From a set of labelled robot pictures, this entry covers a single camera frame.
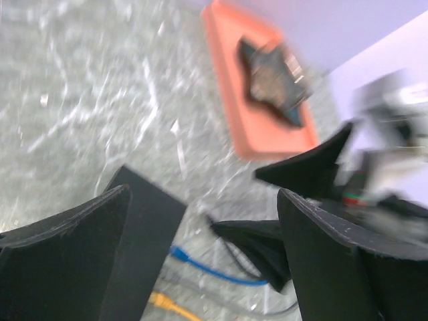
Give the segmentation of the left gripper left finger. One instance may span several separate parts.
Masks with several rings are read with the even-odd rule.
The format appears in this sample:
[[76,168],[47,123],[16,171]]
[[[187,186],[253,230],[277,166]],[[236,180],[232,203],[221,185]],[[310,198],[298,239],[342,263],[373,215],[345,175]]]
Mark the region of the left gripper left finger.
[[1,234],[2,320],[99,320],[128,214],[121,185]]

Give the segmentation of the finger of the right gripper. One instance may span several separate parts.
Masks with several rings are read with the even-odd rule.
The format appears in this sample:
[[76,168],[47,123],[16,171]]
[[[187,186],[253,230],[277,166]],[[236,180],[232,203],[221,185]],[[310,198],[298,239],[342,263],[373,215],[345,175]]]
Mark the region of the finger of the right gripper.
[[223,242],[236,246],[276,291],[282,291],[291,280],[280,222],[215,221],[213,232]]

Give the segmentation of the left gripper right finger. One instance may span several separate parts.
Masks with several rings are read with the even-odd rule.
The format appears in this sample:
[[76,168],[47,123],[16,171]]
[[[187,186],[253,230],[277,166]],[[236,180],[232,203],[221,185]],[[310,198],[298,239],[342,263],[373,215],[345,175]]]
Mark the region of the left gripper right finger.
[[277,209],[303,320],[426,320],[427,249],[280,189]]

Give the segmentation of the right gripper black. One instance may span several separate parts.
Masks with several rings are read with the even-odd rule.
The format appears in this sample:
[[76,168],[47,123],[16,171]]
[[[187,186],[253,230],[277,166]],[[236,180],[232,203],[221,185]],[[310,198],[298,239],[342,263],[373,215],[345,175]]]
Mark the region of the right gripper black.
[[351,223],[393,239],[427,247],[427,208],[396,194],[395,185],[427,167],[420,148],[360,150],[334,186],[338,158],[350,138],[354,122],[302,154],[254,170],[254,177],[303,197],[323,199],[320,208]]

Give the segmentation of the black network switch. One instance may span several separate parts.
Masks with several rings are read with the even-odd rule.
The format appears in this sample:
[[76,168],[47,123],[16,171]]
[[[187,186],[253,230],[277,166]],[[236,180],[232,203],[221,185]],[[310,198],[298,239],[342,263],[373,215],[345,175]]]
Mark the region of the black network switch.
[[107,188],[132,193],[101,320],[140,320],[187,205],[123,165]]

